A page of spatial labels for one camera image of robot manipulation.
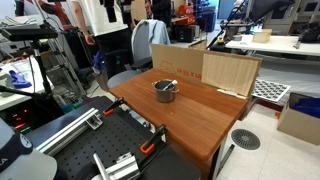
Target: wooden board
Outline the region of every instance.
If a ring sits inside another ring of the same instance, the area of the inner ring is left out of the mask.
[[[260,59],[205,54],[201,82],[249,97],[260,66]]]
[[[135,0],[131,2],[131,15],[133,19],[138,21],[147,18],[145,0]]]

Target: metal bracket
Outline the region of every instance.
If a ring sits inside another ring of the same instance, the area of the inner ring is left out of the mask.
[[[54,156],[83,133],[89,126],[93,130],[96,130],[102,125],[102,123],[103,122],[100,120],[98,115],[98,110],[91,108],[78,119],[74,120],[68,126],[61,129],[48,140],[40,144],[36,149],[41,153]]]
[[[136,158],[127,153],[118,158],[117,164],[105,169],[97,154],[93,155],[100,174],[92,180],[130,180],[139,176],[140,171]]]
[[[93,129],[96,130],[102,125],[102,121],[100,119],[100,114],[93,115],[89,120],[86,121],[88,125]]]

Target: metal pot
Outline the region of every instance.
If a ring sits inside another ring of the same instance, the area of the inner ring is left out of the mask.
[[[168,103],[175,99],[176,93],[179,91],[179,90],[176,90],[175,86],[172,87],[171,89],[163,90],[171,82],[172,80],[164,79],[164,80],[160,80],[158,82],[152,83],[152,85],[154,86],[156,98],[158,101],[163,103]]]

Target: cardboard box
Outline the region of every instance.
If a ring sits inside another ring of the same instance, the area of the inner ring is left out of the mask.
[[[267,43],[270,40],[272,29],[261,29],[254,32],[252,42]]]
[[[249,56],[158,44],[152,44],[151,48],[153,68],[198,82],[201,82],[203,58],[205,54],[235,59],[259,59]]]
[[[308,96],[291,93],[278,122],[278,130],[293,137],[320,145],[320,119],[291,109],[300,98]]]

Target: white wall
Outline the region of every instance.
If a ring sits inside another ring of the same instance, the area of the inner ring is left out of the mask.
[[[0,19],[4,19],[5,16],[15,16],[15,4],[14,0],[0,0]]]

